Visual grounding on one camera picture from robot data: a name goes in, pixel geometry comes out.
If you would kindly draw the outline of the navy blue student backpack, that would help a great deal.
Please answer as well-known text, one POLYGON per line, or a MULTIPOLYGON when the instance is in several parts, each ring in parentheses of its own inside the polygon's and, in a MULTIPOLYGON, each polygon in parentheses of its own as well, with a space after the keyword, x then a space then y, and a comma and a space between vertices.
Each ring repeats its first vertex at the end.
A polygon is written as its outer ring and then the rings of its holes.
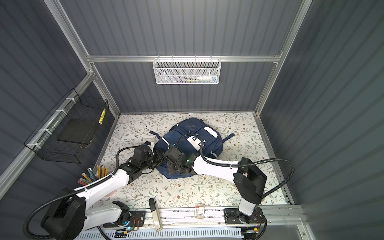
MULTIPOLYGON (((224 149, 224 142, 235 136, 230 134, 223 139, 218 131, 197 118, 189 118, 177 123, 162 137, 153 131, 149 133, 158 138, 154 150, 161 150, 165 154, 171 147, 176 147, 187 155, 202 152, 206 158, 211 159, 217 159, 224 149)), ((166 159, 157 167, 157 170, 168 179, 191 177, 170 175, 166 159)))

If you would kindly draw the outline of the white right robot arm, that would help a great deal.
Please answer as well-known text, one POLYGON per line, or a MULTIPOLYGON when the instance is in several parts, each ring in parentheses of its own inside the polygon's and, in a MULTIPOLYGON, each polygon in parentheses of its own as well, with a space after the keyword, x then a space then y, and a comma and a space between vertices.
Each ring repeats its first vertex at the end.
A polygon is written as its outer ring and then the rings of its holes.
POLYGON ((164 153, 165 159, 170 164, 169 170, 173 169, 179 174, 193 173, 195 175, 210 175, 233 182, 241 195, 238 211, 242 217, 252 216, 262 200, 283 187, 294 174, 294 164, 286 159, 271 158, 253 162, 250 159, 242 158, 239 162, 229 162, 207 158, 203 152, 204 140, 198 135, 189 134, 188 137, 197 140, 195 146, 198 148, 198 152, 189 155, 184 153, 178 147, 180 139, 184 138, 184 136, 181 136, 173 145, 170 145, 164 153), (280 184, 268 192, 265 192, 268 178, 266 174, 258 168, 258 165, 273 162, 287 163, 291 170, 280 184))

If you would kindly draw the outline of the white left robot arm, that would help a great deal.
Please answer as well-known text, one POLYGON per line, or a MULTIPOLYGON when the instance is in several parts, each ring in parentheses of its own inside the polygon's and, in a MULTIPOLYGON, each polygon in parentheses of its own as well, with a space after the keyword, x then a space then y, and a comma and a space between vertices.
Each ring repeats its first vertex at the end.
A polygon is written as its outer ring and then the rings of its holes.
POLYGON ((91 218, 87 210, 97 201, 132 183, 140 177, 144 170, 155 169, 164 160, 162 150, 153 150, 149 142, 133 146, 134 155, 125 163, 116 163, 111 174, 75 190, 63 189, 61 195, 35 209, 23 224, 23 233, 33 240, 73 240, 82 231, 87 230, 91 218), (30 231, 29 224, 42 209, 48 208, 41 227, 47 235, 37 235, 30 231))

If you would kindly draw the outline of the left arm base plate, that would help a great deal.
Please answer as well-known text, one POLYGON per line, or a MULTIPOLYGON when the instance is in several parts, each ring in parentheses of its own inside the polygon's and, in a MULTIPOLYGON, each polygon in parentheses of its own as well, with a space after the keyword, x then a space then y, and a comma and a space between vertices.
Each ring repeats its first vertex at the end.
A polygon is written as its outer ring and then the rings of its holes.
POLYGON ((123 212, 115 222, 103 224, 104 228, 134 228, 143 227, 145 220, 145 211, 123 212))

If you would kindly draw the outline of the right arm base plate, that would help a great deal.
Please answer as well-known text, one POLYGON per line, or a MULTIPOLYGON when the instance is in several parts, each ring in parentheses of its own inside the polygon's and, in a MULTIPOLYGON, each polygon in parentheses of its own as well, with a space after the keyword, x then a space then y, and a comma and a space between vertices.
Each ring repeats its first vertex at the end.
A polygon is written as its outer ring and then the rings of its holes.
POLYGON ((250 216, 247 216, 239 211, 238 208, 226 208, 224 209, 225 223, 227 225, 233 224, 254 224, 261 225, 267 220, 263 215, 261 208, 254 209, 250 216))

